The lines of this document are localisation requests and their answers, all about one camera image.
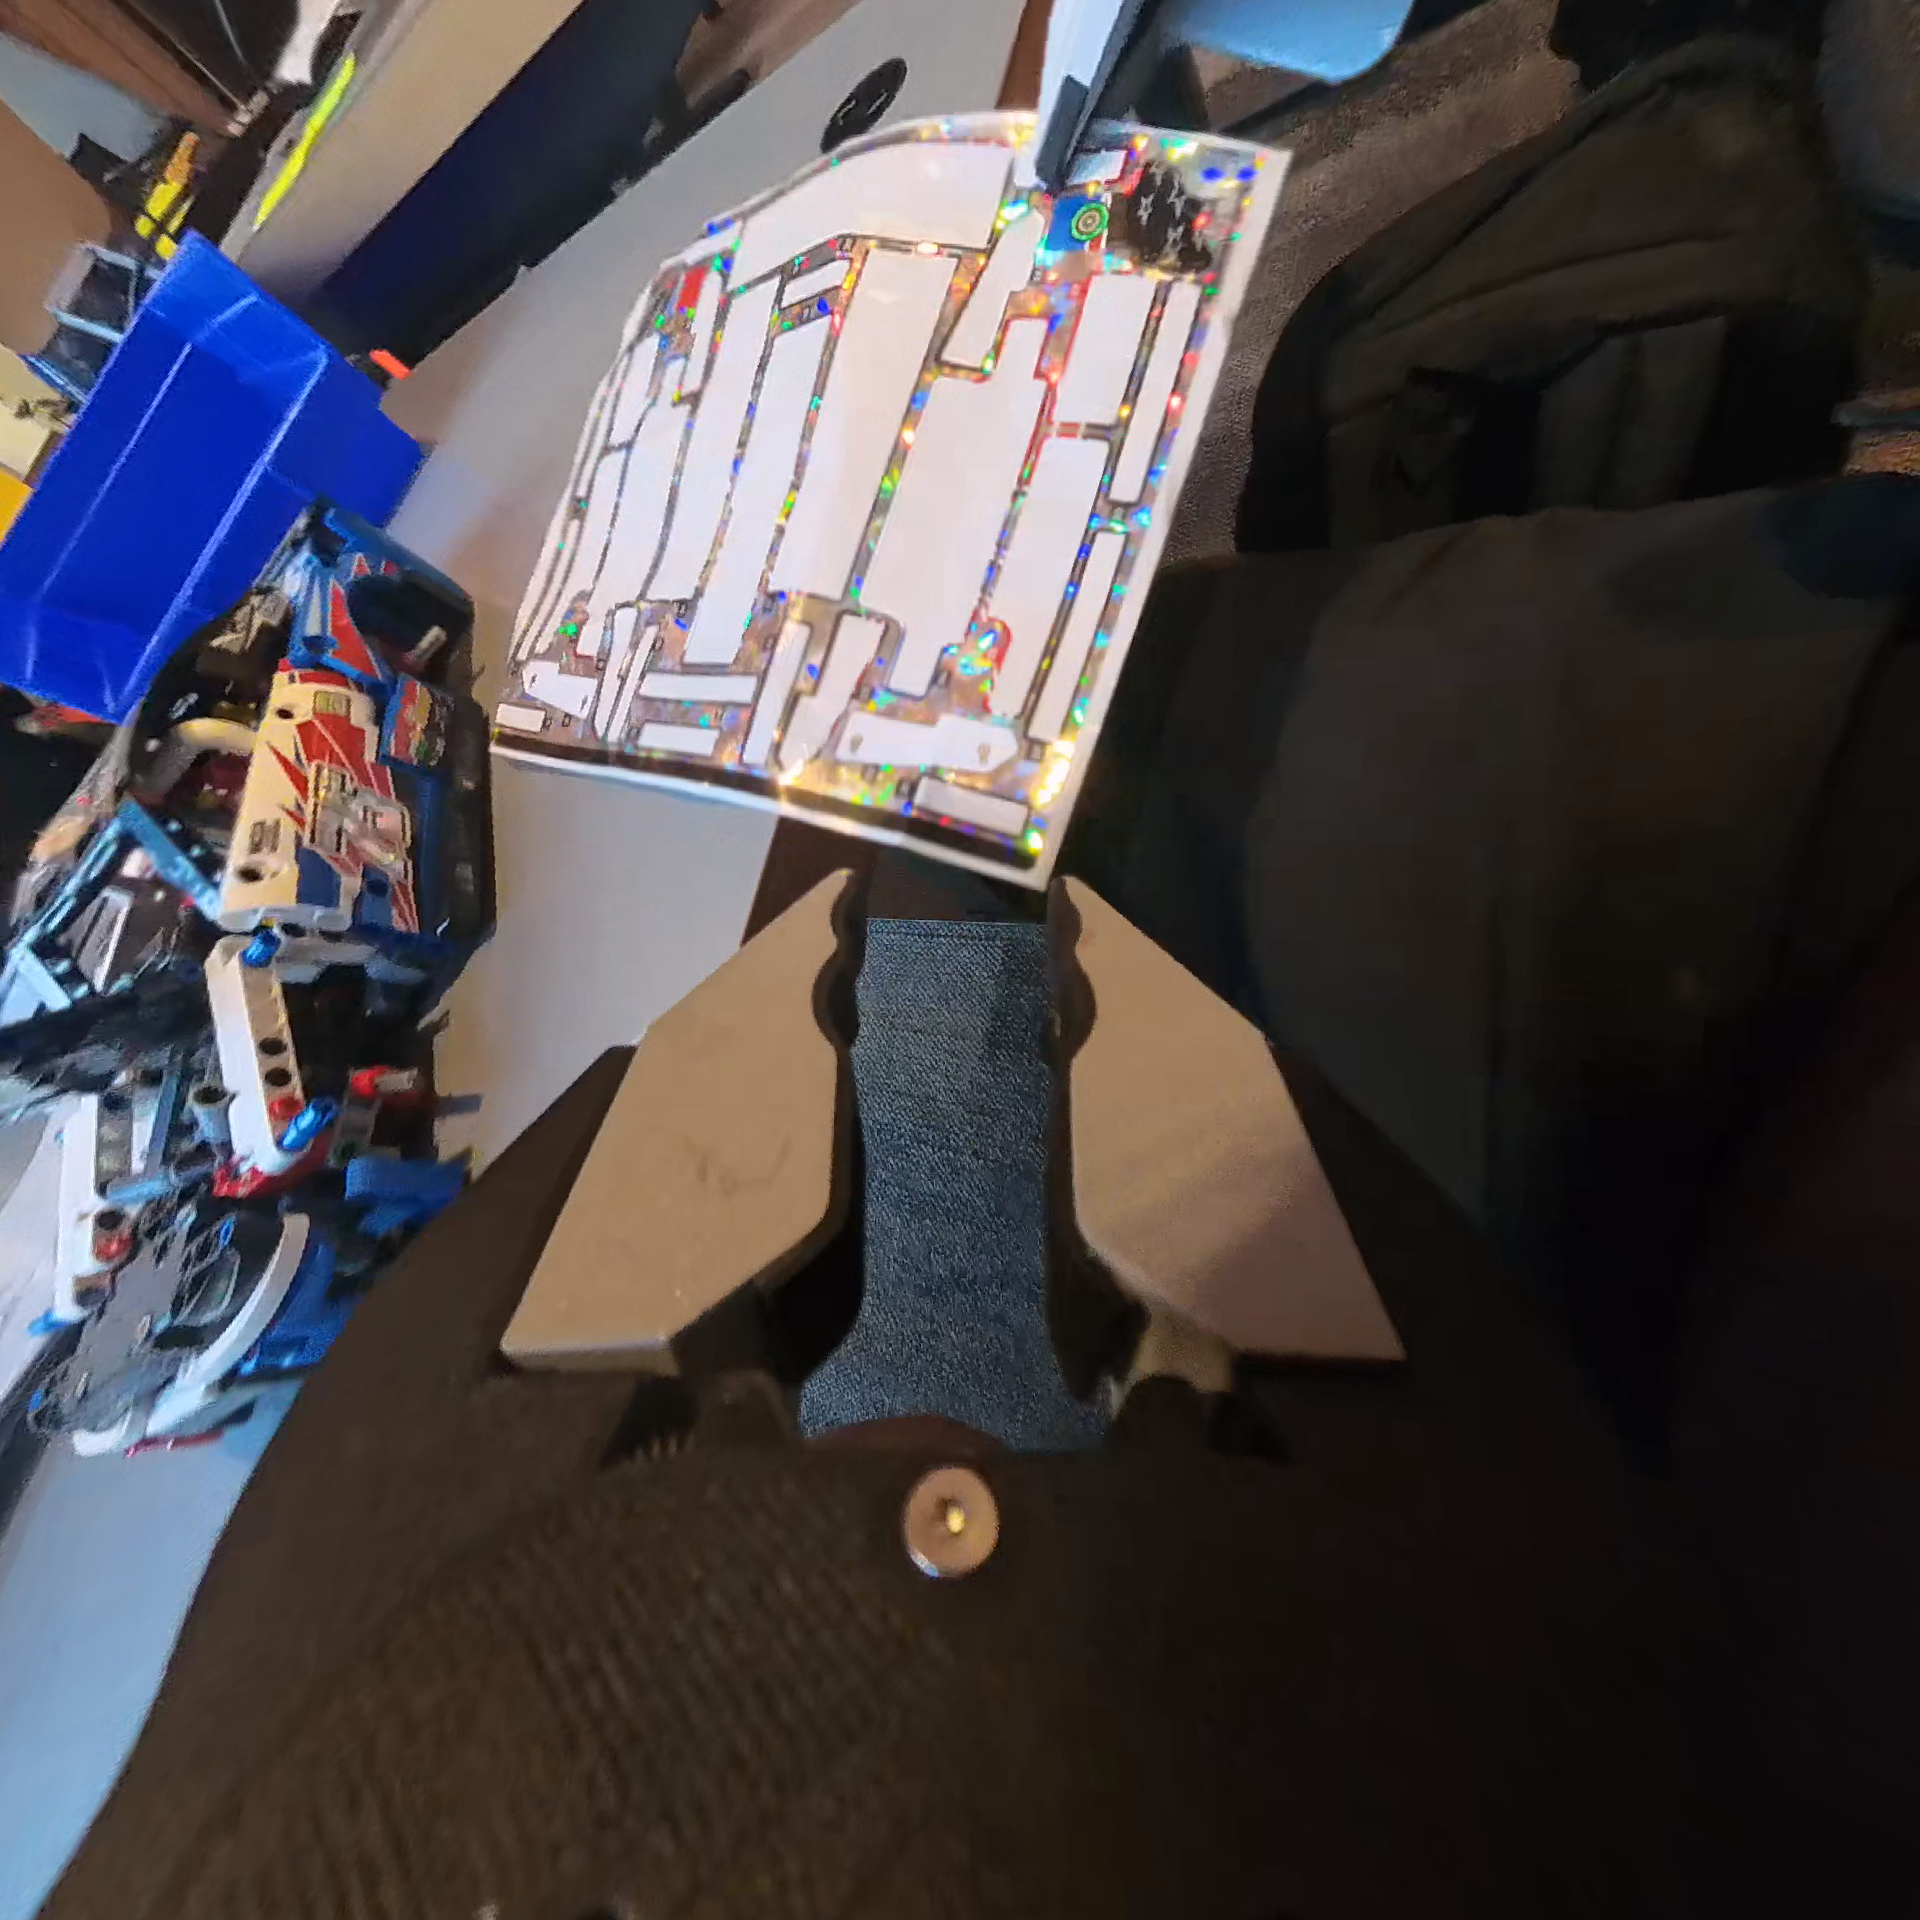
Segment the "blue plastic bin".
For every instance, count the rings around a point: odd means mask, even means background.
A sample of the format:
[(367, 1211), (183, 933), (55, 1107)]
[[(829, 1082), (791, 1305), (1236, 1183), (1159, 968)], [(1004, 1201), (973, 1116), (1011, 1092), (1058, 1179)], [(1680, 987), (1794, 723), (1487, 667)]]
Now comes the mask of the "blue plastic bin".
[(370, 374), (189, 235), (3, 536), (3, 686), (125, 723), (290, 527), (385, 527), (425, 448)]

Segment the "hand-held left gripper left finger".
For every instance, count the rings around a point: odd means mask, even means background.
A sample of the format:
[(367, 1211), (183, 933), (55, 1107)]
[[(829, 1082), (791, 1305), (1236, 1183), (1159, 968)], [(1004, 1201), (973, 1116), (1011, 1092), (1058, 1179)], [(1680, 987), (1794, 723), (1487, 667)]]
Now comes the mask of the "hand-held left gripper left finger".
[(834, 868), (652, 1020), (505, 1323), (528, 1372), (688, 1374), (853, 1220), (866, 884)]

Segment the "grey desk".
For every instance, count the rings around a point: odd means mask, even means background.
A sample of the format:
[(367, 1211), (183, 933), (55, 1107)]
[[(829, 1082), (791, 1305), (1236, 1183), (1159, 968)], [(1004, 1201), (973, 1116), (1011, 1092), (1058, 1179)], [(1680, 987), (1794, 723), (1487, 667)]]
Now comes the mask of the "grey desk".
[[(702, 223), (818, 154), (829, 112), (887, 58), (881, 120), (1038, 98), (1047, 5), (730, 5), (754, 88), (394, 392), (425, 444), (394, 517), (477, 604), (500, 680), (586, 399), (641, 276)], [(495, 1159), (604, 1047), (745, 938), (776, 821), (505, 760), (493, 778), (500, 924), (444, 1003), (446, 1143)], [(108, 1800), (253, 1463), (297, 1389), (216, 1443), (142, 1456), (51, 1446), (3, 1533), (3, 1916), (32, 1916)]]

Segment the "grey fabric chair seat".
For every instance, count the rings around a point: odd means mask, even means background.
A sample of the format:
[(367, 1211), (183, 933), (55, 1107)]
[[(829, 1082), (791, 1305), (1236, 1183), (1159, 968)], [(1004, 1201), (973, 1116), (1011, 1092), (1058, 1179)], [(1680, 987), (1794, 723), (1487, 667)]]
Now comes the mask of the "grey fabric chair seat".
[(884, 851), (856, 980), (861, 1296), (801, 1391), (802, 1431), (932, 1418), (1088, 1453), (1046, 1326), (1050, 991), (1046, 924), (975, 876)]

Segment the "black desk grommet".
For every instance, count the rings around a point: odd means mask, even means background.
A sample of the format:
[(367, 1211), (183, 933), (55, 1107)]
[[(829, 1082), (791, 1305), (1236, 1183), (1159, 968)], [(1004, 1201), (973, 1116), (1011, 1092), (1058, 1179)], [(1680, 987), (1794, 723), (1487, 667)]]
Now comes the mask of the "black desk grommet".
[(844, 139), (875, 132), (884, 112), (896, 106), (904, 83), (906, 62), (900, 55), (875, 62), (829, 112), (829, 120), (818, 137), (818, 154), (834, 154)]

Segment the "toy race car model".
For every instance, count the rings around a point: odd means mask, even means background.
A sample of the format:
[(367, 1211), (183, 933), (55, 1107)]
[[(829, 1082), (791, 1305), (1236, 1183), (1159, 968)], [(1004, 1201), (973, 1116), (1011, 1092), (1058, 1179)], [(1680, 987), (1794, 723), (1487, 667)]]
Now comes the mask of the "toy race car model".
[(14, 1418), (198, 1446), (305, 1382), (468, 1187), (426, 1020), (493, 933), (468, 592), (306, 508), (40, 834), (3, 1116), (51, 1107), (49, 1304)]

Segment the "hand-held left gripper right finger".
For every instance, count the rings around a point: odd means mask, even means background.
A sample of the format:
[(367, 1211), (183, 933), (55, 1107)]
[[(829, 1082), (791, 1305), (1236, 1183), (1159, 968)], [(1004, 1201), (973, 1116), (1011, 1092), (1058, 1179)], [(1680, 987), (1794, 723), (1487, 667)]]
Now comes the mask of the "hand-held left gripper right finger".
[(1046, 1328), (1080, 1402), (1253, 1364), (1386, 1372), (1405, 1340), (1265, 1032), (1088, 881), (1050, 881)]

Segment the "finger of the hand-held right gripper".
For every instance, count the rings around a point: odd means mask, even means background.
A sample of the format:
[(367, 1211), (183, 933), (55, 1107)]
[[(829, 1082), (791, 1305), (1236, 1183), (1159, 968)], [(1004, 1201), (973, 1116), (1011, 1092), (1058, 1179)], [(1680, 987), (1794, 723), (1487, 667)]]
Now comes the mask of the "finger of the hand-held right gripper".
[(1114, 143), (1114, 88), (1152, 5), (1050, 5), (1040, 45), (1031, 179), (1061, 191), (1092, 179), (1092, 157)]

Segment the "dark blue panel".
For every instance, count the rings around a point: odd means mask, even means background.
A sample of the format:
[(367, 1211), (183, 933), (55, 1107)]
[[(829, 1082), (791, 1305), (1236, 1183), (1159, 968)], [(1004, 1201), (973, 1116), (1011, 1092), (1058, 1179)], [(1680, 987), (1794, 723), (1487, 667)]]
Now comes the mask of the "dark blue panel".
[(678, 62), (723, 5), (578, 5), (310, 299), (349, 348), (425, 362), (684, 132)]

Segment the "holographic sticker sheet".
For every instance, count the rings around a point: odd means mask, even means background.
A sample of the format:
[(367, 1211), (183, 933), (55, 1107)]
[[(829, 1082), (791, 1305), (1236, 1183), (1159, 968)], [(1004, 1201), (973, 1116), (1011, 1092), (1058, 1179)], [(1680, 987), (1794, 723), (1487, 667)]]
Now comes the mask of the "holographic sticker sheet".
[(1293, 154), (918, 119), (674, 252), (586, 406), (493, 750), (1046, 888)]

